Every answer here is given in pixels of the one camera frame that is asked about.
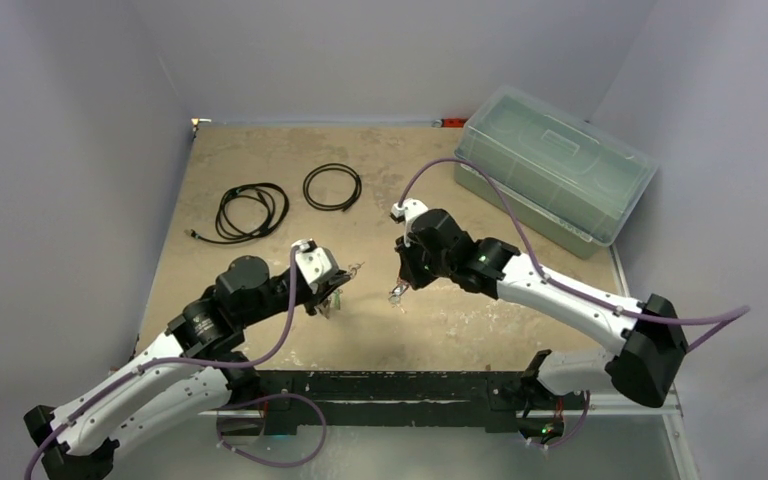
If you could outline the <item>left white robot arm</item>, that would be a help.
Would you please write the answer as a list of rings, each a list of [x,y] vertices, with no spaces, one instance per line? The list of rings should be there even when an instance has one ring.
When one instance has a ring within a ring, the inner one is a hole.
[[[25,414],[36,449],[24,478],[41,466],[50,479],[103,479],[118,457],[181,420],[275,401],[257,366],[284,345],[297,307],[316,314],[353,277],[310,242],[291,249],[278,275],[257,256],[233,260],[119,370],[68,403]]]

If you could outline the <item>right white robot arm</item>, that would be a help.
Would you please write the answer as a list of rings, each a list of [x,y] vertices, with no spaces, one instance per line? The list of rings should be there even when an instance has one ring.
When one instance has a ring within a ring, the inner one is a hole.
[[[521,381],[529,404],[544,407],[574,391],[607,388],[645,407],[665,403],[689,350],[669,300],[610,294],[537,268],[515,246],[474,240],[447,211],[420,201],[393,206],[390,217],[405,228],[395,250],[398,278],[411,289],[447,279],[465,292],[536,310],[598,343],[592,351],[538,352]]]

